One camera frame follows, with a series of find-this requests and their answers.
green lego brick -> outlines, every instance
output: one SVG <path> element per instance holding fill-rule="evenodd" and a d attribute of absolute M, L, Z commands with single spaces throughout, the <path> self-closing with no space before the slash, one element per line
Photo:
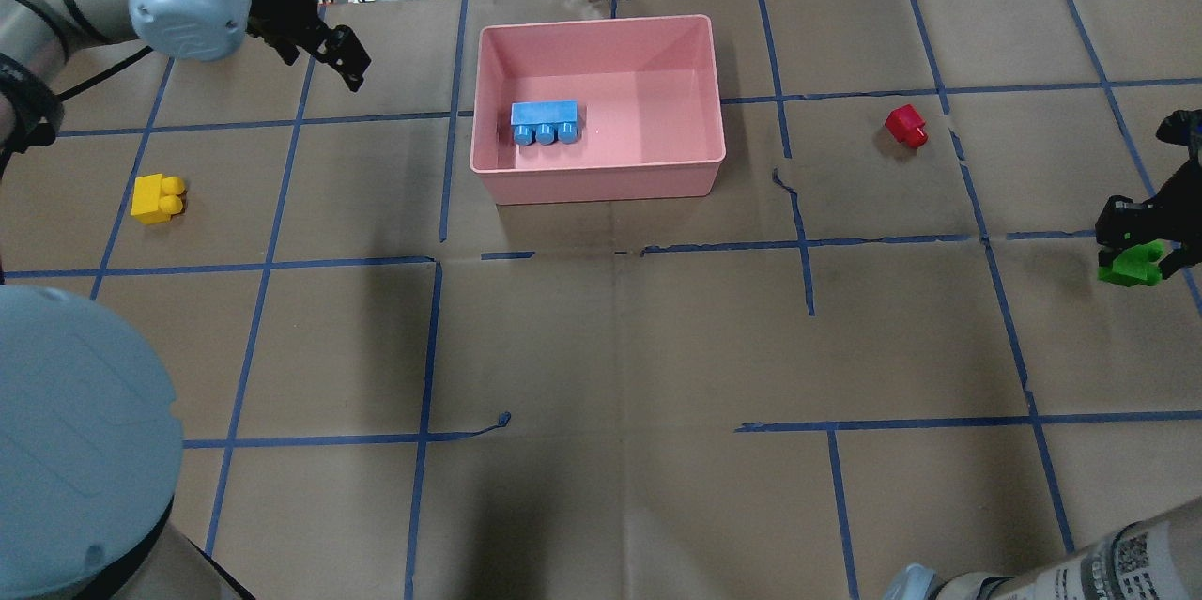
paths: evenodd
<path fill-rule="evenodd" d="M 1109 267 L 1099 267 L 1097 280 L 1131 287 L 1136 284 L 1154 286 L 1161 281 L 1156 262 L 1165 254 L 1165 244 L 1159 240 L 1129 248 L 1114 259 Z"/>

red lego brick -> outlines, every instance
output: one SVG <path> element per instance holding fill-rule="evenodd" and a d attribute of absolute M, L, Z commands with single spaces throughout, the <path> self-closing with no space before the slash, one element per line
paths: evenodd
<path fill-rule="evenodd" d="M 926 125 L 927 121 L 914 105 L 898 107 L 889 112 L 889 118 L 885 120 L 885 127 L 893 133 L 893 138 L 905 142 L 910 149 L 918 149 L 927 143 L 927 131 L 923 131 Z"/>

sticker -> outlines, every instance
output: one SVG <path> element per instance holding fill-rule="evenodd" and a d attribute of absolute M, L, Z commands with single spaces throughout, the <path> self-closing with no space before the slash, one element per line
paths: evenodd
<path fill-rule="evenodd" d="M 1114 545 L 1114 577 L 1123 600 L 1186 596 L 1168 549 L 1167 521 Z"/>
<path fill-rule="evenodd" d="M 989 598 L 989 600 L 1035 600 L 1035 587 L 1025 586 L 1017 588 L 1001 598 Z"/>
<path fill-rule="evenodd" d="M 1090 553 L 1070 558 L 1059 565 L 1040 572 L 1035 580 L 1035 599 L 1039 600 L 1090 600 L 1081 586 L 1081 577 L 1093 558 Z"/>

yellow lego brick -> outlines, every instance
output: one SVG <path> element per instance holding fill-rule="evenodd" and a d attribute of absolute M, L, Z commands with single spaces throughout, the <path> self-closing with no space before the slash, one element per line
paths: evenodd
<path fill-rule="evenodd" d="M 165 177 L 163 173 L 142 176 L 133 180 L 130 215 L 143 225 L 166 222 L 172 215 L 184 212 L 184 198 L 180 197 L 185 190 L 180 177 Z"/>

blue tape line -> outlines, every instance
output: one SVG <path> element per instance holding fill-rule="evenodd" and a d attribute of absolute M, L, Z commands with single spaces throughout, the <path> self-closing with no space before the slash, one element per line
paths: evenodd
<path fill-rule="evenodd" d="M 772 19 L 768 18 L 768 0 L 756 0 L 760 1 L 760 19 L 763 22 L 763 36 L 768 44 L 768 64 L 772 66 L 772 89 L 775 100 L 779 100 L 781 94 L 780 89 L 780 66 L 776 61 L 776 42 L 772 38 Z"/>
<path fill-rule="evenodd" d="M 778 250 L 783 248 L 797 248 L 796 240 L 764 240 L 744 243 L 680 243 L 677 245 L 659 246 L 649 245 L 639 251 L 638 256 L 657 255 L 662 253 L 710 253 L 725 250 Z"/>
<path fill-rule="evenodd" d="M 506 428 L 511 415 L 501 412 L 496 423 L 474 432 L 445 432 L 428 434 L 430 442 L 453 442 L 468 440 Z M 184 441 L 184 450 L 220 450 L 233 447 L 326 447 L 335 445 L 406 445 L 421 442 L 421 433 L 382 433 L 382 434 L 351 434 L 351 435 L 298 435 L 279 438 L 237 438 L 226 440 L 222 438 L 202 438 Z"/>
<path fill-rule="evenodd" d="M 951 429 L 1014 427 L 1031 423 L 1029 415 L 1008 417 L 945 417 L 911 420 L 843 420 L 825 422 L 751 422 L 734 433 L 798 433 L 835 430 Z"/>
<path fill-rule="evenodd" d="M 780 168 L 772 170 L 772 182 L 789 192 L 790 203 L 793 207 L 793 226 L 797 228 L 797 249 L 802 253 L 802 283 L 805 285 L 805 309 L 810 316 L 815 315 L 814 309 L 814 277 L 810 272 L 810 245 L 805 237 L 805 222 L 802 220 L 802 209 L 797 202 L 797 190 L 786 185 L 780 179 Z"/>
<path fill-rule="evenodd" d="M 453 112 L 411 112 L 411 113 L 364 113 L 359 117 L 322 117 L 319 119 L 305 119 L 305 126 L 322 126 L 327 124 L 361 124 L 364 121 L 417 121 L 421 119 L 447 119 Z"/>
<path fill-rule="evenodd" d="M 939 91 L 935 89 L 902 89 L 892 91 L 853 91 L 853 93 L 826 93 L 826 94 L 803 94 L 803 95 L 785 95 L 781 100 L 786 102 L 803 101 L 803 100 L 837 100 L 845 99 L 846 96 L 923 96 L 923 95 L 938 95 Z"/>
<path fill-rule="evenodd" d="M 1185 77 L 1180 79 L 1135 79 L 1131 82 L 1111 82 L 1115 89 L 1142 88 L 1142 87 L 1183 87 L 1202 84 L 1202 77 Z"/>
<path fill-rule="evenodd" d="M 1087 412 L 1078 415 L 1046 415 L 1045 424 L 1103 424 L 1123 422 L 1188 422 L 1202 420 L 1202 410 L 1165 410 L 1159 412 Z"/>
<path fill-rule="evenodd" d="M 1094 238 L 1094 230 L 1081 230 L 1079 232 L 1010 232 L 1006 240 L 1031 240 L 1048 238 Z"/>
<path fill-rule="evenodd" d="M 105 244 L 105 254 L 100 257 L 100 267 L 96 269 L 96 279 L 91 284 L 89 297 L 95 302 L 100 295 L 100 284 L 105 280 L 105 272 L 108 269 L 108 261 L 113 257 L 113 248 L 117 245 L 117 236 L 121 233 L 121 222 L 125 220 L 125 210 L 130 207 L 130 198 L 133 197 L 133 182 L 138 178 L 138 168 L 142 167 L 142 158 L 145 156 L 147 145 L 150 143 L 150 129 L 154 129 L 154 120 L 159 117 L 159 108 L 162 107 L 163 95 L 167 94 L 167 81 L 171 79 L 171 71 L 175 67 L 175 58 L 168 58 L 163 66 L 162 78 L 159 81 L 159 93 L 154 96 L 154 105 L 150 107 L 150 117 L 142 130 L 142 139 L 138 142 L 138 152 L 133 155 L 133 166 L 130 176 L 125 180 L 125 191 L 121 192 L 121 204 L 117 209 L 117 219 L 108 231 L 108 242 Z"/>
<path fill-rule="evenodd" d="M 284 176 L 280 179 L 280 192 L 275 201 L 275 215 L 272 220 L 272 234 L 267 240 L 267 254 L 263 259 L 263 272 L 258 281 L 258 293 L 255 299 L 255 313 L 250 321 L 250 334 L 246 337 L 246 351 L 242 360 L 242 372 L 238 374 L 238 388 L 234 393 L 233 410 L 230 414 L 230 429 L 226 433 L 226 446 L 221 456 L 221 473 L 218 476 L 218 491 L 213 499 L 213 513 L 209 517 L 209 531 L 204 539 L 204 552 L 213 554 L 216 543 L 218 524 L 225 505 L 225 491 L 230 479 L 230 462 L 233 458 L 233 442 L 238 438 L 238 423 L 242 421 L 242 406 L 246 396 L 246 381 L 250 379 L 250 364 L 255 357 L 255 345 L 258 340 L 258 326 L 263 317 L 263 304 L 267 301 L 267 286 L 272 278 L 272 262 L 275 260 L 275 245 L 280 237 L 280 224 L 284 221 L 284 206 L 288 196 L 288 180 L 292 179 L 292 166 L 296 162 L 297 143 L 300 141 L 300 127 L 304 120 L 305 103 L 309 100 L 309 87 L 313 84 L 314 65 L 317 61 L 310 57 L 305 70 L 304 85 L 300 89 L 300 101 L 297 103 L 296 118 L 292 121 L 292 137 L 288 141 L 288 155 L 284 162 Z"/>
<path fill-rule="evenodd" d="M 331 267 L 392 267 L 397 265 L 430 265 L 433 257 L 357 257 L 347 260 L 299 260 L 296 262 L 273 262 L 272 269 L 325 269 Z"/>
<path fill-rule="evenodd" d="M 451 115 L 447 124 L 447 155 L 442 164 L 442 213 L 439 215 L 439 243 L 447 239 L 447 220 L 451 218 L 451 177 L 454 171 L 456 121 L 459 119 L 459 87 L 463 83 L 463 47 L 468 34 L 468 0 L 459 0 L 459 30 L 454 47 L 454 73 L 451 78 Z"/>
<path fill-rule="evenodd" d="M 1067 415 L 1011 415 L 1001 417 L 934 417 L 909 420 L 841 420 L 821 422 L 749 422 L 734 433 L 826 433 L 833 430 L 898 430 L 1020 427 L 1040 424 L 1108 424 L 1130 422 L 1202 421 L 1202 410 L 1168 410 L 1161 412 L 1087 412 Z"/>
<path fill-rule="evenodd" d="M 1185 275 L 1185 286 L 1190 289 L 1190 295 L 1194 296 L 1194 307 L 1198 310 L 1198 316 L 1202 316 L 1202 293 L 1198 293 L 1198 284 L 1194 279 L 1192 269 L 1182 269 L 1182 274 Z"/>
<path fill-rule="evenodd" d="M 1028 392 L 1027 397 L 1031 400 L 1031 405 L 1034 405 L 1034 396 Z M 1037 415 L 1034 420 L 1031 430 L 1035 433 L 1035 445 L 1040 451 L 1040 463 L 1043 464 L 1043 475 L 1048 481 L 1048 492 L 1052 495 L 1052 511 L 1055 511 L 1055 522 L 1060 527 L 1060 542 L 1064 545 L 1065 553 L 1072 553 L 1077 549 L 1077 543 L 1072 540 L 1069 515 L 1064 510 L 1064 498 L 1060 497 L 1060 481 L 1057 480 L 1055 468 L 1052 465 L 1052 451 L 1048 450 L 1048 440 L 1043 434 L 1043 424 L 1040 423 Z"/>
<path fill-rule="evenodd" d="M 968 234 L 930 234 L 915 237 L 880 237 L 880 238 L 820 238 L 805 242 L 810 248 L 822 248 L 827 245 L 864 245 L 869 243 L 883 243 L 887 245 L 900 245 L 911 243 L 959 243 L 971 240 Z"/>
<path fill-rule="evenodd" d="M 222 450 L 228 445 L 224 438 L 184 440 L 184 450 Z"/>
<path fill-rule="evenodd" d="M 426 482 L 426 451 L 429 447 L 430 408 L 434 400 L 434 366 L 439 343 L 439 314 L 442 308 L 442 265 L 434 266 L 434 296 L 430 299 L 430 327 L 426 341 L 426 381 L 422 388 L 421 440 L 413 468 L 413 494 L 409 506 L 409 549 L 405 554 L 405 600 L 413 596 L 413 575 L 417 572 L 417 534 L 422 516 L 422 487 Z M 508 423 L 506 415 L 498 423 Z"/>
<path fill-rule="evenodd" d="M 952 138 L 954 142 L 959 143 L 959 138 L 953 132 Z M 957 154 L 962 154 L 963 149 L 957 148 Z M 1018 381 L 1023 387 L 1023 397 L 1027 400 L 1027 410 L 1030 417 L 1031 428 L 1035 433 L 1035 445 L 1040 453 L 1040 463 L 1043 465 L 1043 476 L 1048 485 L 1048 497 L 1052 499 L 1052 509 L 1055 511 L 1057 525 L 1060 528 L 1060 539 L 1064 543 L 1065 551 L 1071 552 L 1076 548 L 1072 541 L 1072 531 L 1069 528 L 1069 518 L 1065 515 L 1064 500 L 1060 497 L 1059 481 L 1055 477 L 1055 468 L 1052 465 L 1052 456 L 1048 452 L 1047 438 L 1043 435 L 1043 427 L 1040 423 L 1040 411 L 1039 406 L 1035 404 L 1035 394 L 1028 388 L 1028 372 L 1027 361 L 1023 357 L 1023 350 L 1018 344 L 1018 329 L 1014 327 L 1013 315 L 1010 313 L 1010 301 L 1006 298 L 1006 289 L 1001 283 L 1001 273 L 998 269 L 998 259 L 993 253 L 993 244 L 989 243 L 989 231 L 984 225 L 984 215 L 981 212 L 981 201 L 977 198 L 976 188 L 972 185 L 972 176 L 969 173 L 969 167 L 965 164 L 960 164 L 960 173 L 964 178 L 964 189 L 969 192 L 969 198 L 972 202 L 972 214 L 977 220 L 977 226 L 981 230 L 981 242 L 984 244 L 986 261 L 989 265 L 989 277 L 993 280 L 993 291 L 998 298 L 998 308 L 1001 310 L 1002 325 L 1006 328 L 1006 338 L 1010 340 L 1010 352 L 1014 360 L 1014 369 L 1018 372 Z"/>
<path fill-rule="evenodd" d="M 532 250 L 519 250 L 516 253 L 481 253 L 480 259 L 484 262 L 490 260 L 528 260 L 534 257 Z"/>
<path fill-rule="evenodd" d="M 109 269 L 107 277 L 168 277 L 175 274 L 214 274 L 225 272 L 262 272 L 263 265 L 197 265 L 195 267 L 129 267 Z"/>
<path fill-rule="evenodd" d="M 1085 22 L 1082 20 L 1081 12 L 1077 11 L 1077 1 L 1065 1 L 1069 4 L 1069 13 L 1072 14 L 1072 22 L 1077 25 L 1077 32 L 1081 35 L 1081 42 L 1085 44 L 1085 52 L 1089 53 L 1089 61 L 1094 64 L 1094 70 L 1097 72 L 1097 78 L 1102 84 L 1102 91 L 1106 94 L 1106 102 L 1111 105 L 1111 113 L 1114 115 L 1115 124 L 1119 125 L 1119 132 L 1123 133 L 1123 142 L 1126 144 L 1127 154 L 1131 155 L 1131 161 L 1135 164 L 1135 168 L 1139 173 L 1139 179 L 1143 182 L 1143 186 L 1148 191 L 1148 196 L 1153 196 L 1156 194 L 1156 189 L 1152 185 L 1152 178 L 1148 177 L 1148 171 L 1143 167 L 1143 160 L 1139 159 L 1139 152 L 1136 150 L 1135 141 L 1131 139 L 1131 131 L 1127 129 L 1126 120 L 1123 119 L 1123 111 L 1119 108 L 1119 101 L 1117 96 L 1114 96 L 1114 91 L 1111 89 L 1109 79 L 1106 78 L 1106 70 L 1102 66 L 1101 59 L 1097 57 L 1094 42 L 1089 38 L 1089 32 L 1085 31 Z"/>
<path fill-rule="evenodd" d="M 956 138 L 956 133 L 952 133 L 952 138 Z M 972 203 L 972 218 L 976 219 L 977 228 L 981 232 L 981 240 L 989 240 L 989 230 L 984 226 L 984 213 L 981 212 L 981 201 L 976 196 L 976 188 L 972 185 L 972 176 L 969 173 L 969 167 L 960 164 L 960 177 L 964 178 L 964 189 L 969 192 L 969 201 Z"/>
<path fill-rule="evenodd" d="M 85 279 L 96 275 L 96 269 L 47 269 L 30 272 L 8 272 L 5 277 L 10 279 Z"/>
<path fill-rule="evenodd" d="M 927 22 L 922 18 L 922 8 L 918 0 L 910 0 L 910 10 L 914 11 L 915 23 L 918 23 L 918 36 L 922 36 L 922 48 L 927 52 L 927 63 L 930 65 L 930 75 L 935 81 L 935 91 L 939 93 L 939 105 L 942 105 L 944 115 L 952 112 L 952 105 L 947 100 L 947 87 L 944 85 L 944 77 L 939 73 L 939 63 L 935 61 L 935 48 L 930 44 L 930 34 L 927 31 Z"/>
<path fill-rule="evenodd" d="M 851 546 L 851 523 L 847 522 L 847 497 L 843 489 L 843 463 L 839 461 L 839 439 L 834 430 L 827 432 L 827 450 L 831 453 L 831 483 L 834 488 L 834 507 L 839 515 L 839 537 L 843 540 L 843 565 L 847 574 L 847 595 L 851 596 L 851 600 L 859 600 L 856 556 Z"/>
<path fill-rule="evenodd" d="M 417 442 L 421 434 L 310 435 L 294 438 L 237 438 L 236 447 L 326 447 L 333 445 L 397 445 Z"/>
<path fill-rule="evenodd" d="M 228 131 L 237 129 L 274 129 L 291 126 L 294 121 L 232 121 L 230 124 L 190 124 L 184 126 L 162 126 L 155 129 L 155 133 L 189 133 L 192 131 Z"/>
<path fill-rule="evenodd" d="M 1011 87 L 960 87 L 947 89 L 947 95 L 964 94 L 989 94 L 989 93 L 1035 93 L 1035 91 L 1076 91 L 1096 90 L 1102 88 L 1100 83 L 1082 82 L 1077 84 L 1018 84 Z"/>
<path fill-rule="evenodd" d="M 90 138 L 90 137 L 99 137 L 99 135 L 138 135 L 144 132 L 145 129 L 101 129 L 95 131 L 63 131 L 58 135 L 58 137 Z"/>
<path fill-rule="evenodd" d="M 760 102 L 776 102 L 776 96 L 774 95 L 725 96 L 720 102 L 722 105 L 756 105 Z"/>
<path fill-rule="evenodd" d="M 785 159 L 793 158 L 793 142 L 789 138 L 789 119 L 785 117 L 785 102 L 781 99 L 780 64 L 776 58 L 776 42 L 772 36 L 772 19 L 768 18 L 768 1 L 760 1 L 760 19 L 763 22 L 763 36 L 768 44 L 768 64 L 772 66 L 772 89 L 776 102 L 776 121 L 780 124 L 780 143 Z"/>

